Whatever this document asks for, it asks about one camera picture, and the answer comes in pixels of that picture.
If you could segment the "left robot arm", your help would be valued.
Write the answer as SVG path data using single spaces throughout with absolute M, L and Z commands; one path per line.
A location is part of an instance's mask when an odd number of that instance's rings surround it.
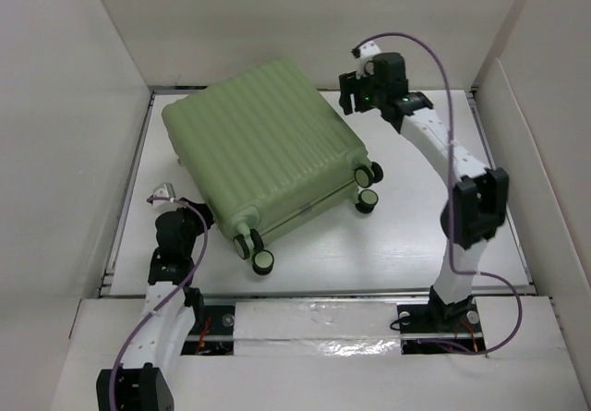
M 100 410 L 173 410 L 169 377 L 188 334 L 207 324 L 203 295 L 191 286 L 214 223 L 204 203 L 170 198 L 178 207 L 155 220 L 147 294 L 138 324 L 110 369 L 96 380 Z

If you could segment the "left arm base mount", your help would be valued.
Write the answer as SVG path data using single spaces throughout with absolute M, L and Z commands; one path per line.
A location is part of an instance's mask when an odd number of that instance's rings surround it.
M 234 353 L 234 305 L 206 305 L 205 319 L 189 332 L 182 356 L 231 356 Z

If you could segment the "green hard-shell suitcase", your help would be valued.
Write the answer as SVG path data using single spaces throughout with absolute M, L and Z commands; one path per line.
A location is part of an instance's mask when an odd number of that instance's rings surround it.
M 177 159 L 223 236 L 260 275 L 270 244 L 351 200 L 374 211 L 383 177 L 360 137 L 296 63 L 278 58 L 163 108 Z

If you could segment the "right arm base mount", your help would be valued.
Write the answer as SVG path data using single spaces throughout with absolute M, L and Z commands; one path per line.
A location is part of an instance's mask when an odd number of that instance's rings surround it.
M 427 304 L 398 305 L 390 329 L 399 333 L 403 355 L 467 355 L 487 349 L 475 304 L 443 321 L 430 315 Z

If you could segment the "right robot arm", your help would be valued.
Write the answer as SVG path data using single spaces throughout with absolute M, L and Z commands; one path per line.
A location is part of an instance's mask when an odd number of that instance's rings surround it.
M 373 42 L 354 49 L 356 71 L 339 77 L 344 113 L 376 109 L 381 118 L 428 161 L 448 189 L 440 215 L 447 243 L 428 303 L 402 307 L 393 328 L 401 332 L 447 332 L 472 307 L 473 281 L 488 242 L 505 223 L 508 173 L 491 168 L 449 139 L 432 101 L 410 91 L 404 58 Z

